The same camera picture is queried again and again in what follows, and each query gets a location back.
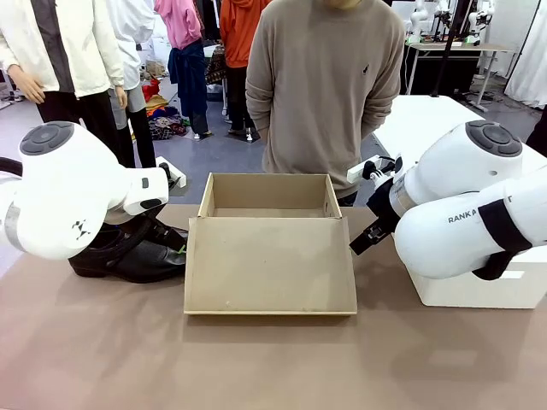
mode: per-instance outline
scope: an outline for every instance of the pile of clothes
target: pile of clothes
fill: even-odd
[[[179,110],[176,107],[169,106],[168,101],[158,94],[159,90],[158,81],[151,81],[150,85],[143,86],[148,127],[152,139],[164,140],[175,135],[185,135],[186,126],[179,114]]]

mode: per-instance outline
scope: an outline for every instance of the person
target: person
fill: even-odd
[[[146,0],[108,0],[110,21],[118,39],[124,63],[124,89],[127,107],[118,103],[114,89],[109,90],[110,103],[118,129],[121,153],[128,167],[135,168],[133,143],[127,118],[137,140],[138,158],[143,168],[156,166],[156,153],[146,116],[146,101],[140,86],[140,56],[137,44],[148,41],[154,31],[154,12]]]
[[[544,108],[544,113],[528,137],[526,145],[535,149],[539,154],[547,156],[547,107]]]
[[[192,0],[156,0],[154,10],[168,28],[168,70],[172,84],[179,85],[180,112],[190,119],[190,127],[200,138],[211,135],[207,123],[207,85],[203,25]]]
[[[268,0],[223,0],[221,37],[226,47],[226,82],[228,112],[232,128],[228,133],[244,136],[245,128],[255,128],[245,101],[245,81],[250,45],[260,14]]]
[[[82,118],[123,164],[107,92],[126,106],[123,65],[105,0],[9,2],[0,62],[44,122]]]
[[[276,0],[262,12],[247,107],[269,173],[328,173],[341,206],[347,170],[399,93],[403,23],[382,0]]]

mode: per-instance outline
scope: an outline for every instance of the black pole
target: black pole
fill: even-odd
[[[521,52],[519,53],[519,56],[516,58],[513,68],[511,68],[511,74],[507,78],[507,84],[505,85],[505,88],[503,88],[503,94],[505,94],[505,91],[507,90],[507,86],[509,85],[509,81],[511,80],[511,77],[513,77],[513,74],[515,73],[516,65],[519,63],[519,60],[522,57],[522,51],[524,51],[524,48],[526,47],[526,43],[528,41],[528,37],[530,37],[530,32],[532,31],[533,23],[536,22],[536,17],[538,17],[539,6],[541,6],[541,0],[538,1],[536,12],[533,14],[532,23],[530,24],[530,27],[528,28],[528,33],[526,34],[526,38],[524,39],[524,43],[522,44],[522,47],[521,47]]]
[[[460,25],[460,23],[463,24],[465,19],[467,19],[467,14],[463,15],[462,20],[459,20],[458,17],[460,17],[464,9],[469,8],[469,5],[471,4],[472,1],[473,0],[459,0],[458,4],[456,5],[456,11],[454,12],[454,20],[452,21],[452,24],[450,26],[448,41],[446,42],[446,47],[444,48],[443,60],[441,61],[441,68],[438,70],[437,84],[435,84],[435,88],[433,88],[431,97],[438,97],[438,90],[440,89],[441,83],[443,82],[444,71],[446,71],[446,64],[448,63],[448,58],[450,57],[452,43],[454,43],[454,38],[457,35],[457,28]]]

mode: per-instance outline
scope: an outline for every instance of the box flap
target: box flap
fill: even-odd
[[[355,314],[345,219],[191,220],[188,314]]]

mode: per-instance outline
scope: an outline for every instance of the white jacket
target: white jacket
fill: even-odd
[[[137,43],[145,43],[152,35],[154,12],[146,0],[107,0],[107,4],[123,58],[124,88],[132,90],[140,85]]]
[[[77,97],[123,85],[123,64],[105,0],[56,0],[62,43]],[[30,0],[0,0],[0,62],[59,91]]]

